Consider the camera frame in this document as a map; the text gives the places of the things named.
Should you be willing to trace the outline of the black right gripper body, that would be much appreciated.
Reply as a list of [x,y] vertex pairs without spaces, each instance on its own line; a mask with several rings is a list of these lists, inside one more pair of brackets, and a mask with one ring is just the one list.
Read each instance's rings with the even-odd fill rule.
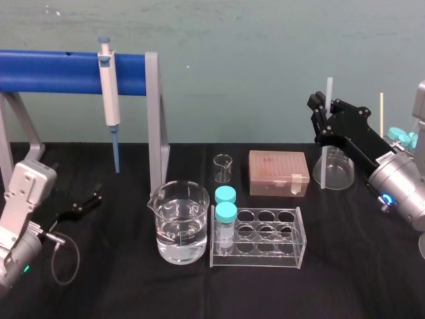
[[371,111],[341,100],[343,110],[327,115],[327,134],[315,135],[315,143],[321,147],[335,146],[358,166],[366,177],[379,167],[378,158],[393,151],[368,124]]

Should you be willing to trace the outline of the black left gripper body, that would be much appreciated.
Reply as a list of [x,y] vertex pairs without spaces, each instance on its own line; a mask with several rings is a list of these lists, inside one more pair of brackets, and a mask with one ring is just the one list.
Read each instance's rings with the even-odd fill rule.
[[51,232],[59,223],[79,221],[84,210],[79,202],[67,192],[53,189],[42,203],[42,229]]

